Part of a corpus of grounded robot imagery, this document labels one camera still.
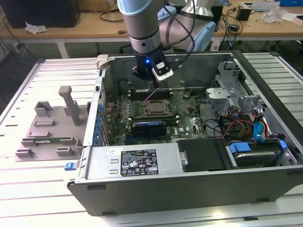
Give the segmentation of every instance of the green circuit board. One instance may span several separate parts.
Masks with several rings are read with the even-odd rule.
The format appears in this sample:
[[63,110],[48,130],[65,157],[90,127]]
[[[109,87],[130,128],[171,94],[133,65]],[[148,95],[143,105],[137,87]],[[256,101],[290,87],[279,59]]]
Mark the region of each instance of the green circuit board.
[[[184,91],[175,91],[169,100],[130,101],[120,96],[111,103],[109,125],[112,146],[171,143],[184,139],[207,138],[206,130],[197,117],[197,96],[183,99]],[[136,138],[128,130],[136,122],[165,122],[167,131],[157,138]]]

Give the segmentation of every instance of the warning label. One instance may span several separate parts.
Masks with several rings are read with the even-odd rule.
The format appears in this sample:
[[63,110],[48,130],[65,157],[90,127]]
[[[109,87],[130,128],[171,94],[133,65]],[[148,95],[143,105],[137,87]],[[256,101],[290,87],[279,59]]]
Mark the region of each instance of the warning label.
[[156,150],[121,152],[121,175],[140,176],[159,174]]

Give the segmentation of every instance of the aluminum extrusion table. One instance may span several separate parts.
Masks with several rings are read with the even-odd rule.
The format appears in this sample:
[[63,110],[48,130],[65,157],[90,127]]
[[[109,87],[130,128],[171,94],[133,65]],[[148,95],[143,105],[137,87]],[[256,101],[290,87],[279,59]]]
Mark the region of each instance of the aluminum extrusion table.
[[[245,56],[302,124],[299,74],[269,53]],[[15,150],[36,115],[36,102],[64,106],[58,90],[71,85],[72,97],[84,105],[92,98],[98,75],[96,58],[46,60],[34,66],[11,100],[0,117],[0,226],[303,226],[303,185],[276,202],[92,217],[64,185],[74,177],[73,171],[64,170],[67,161],[16,163]]]

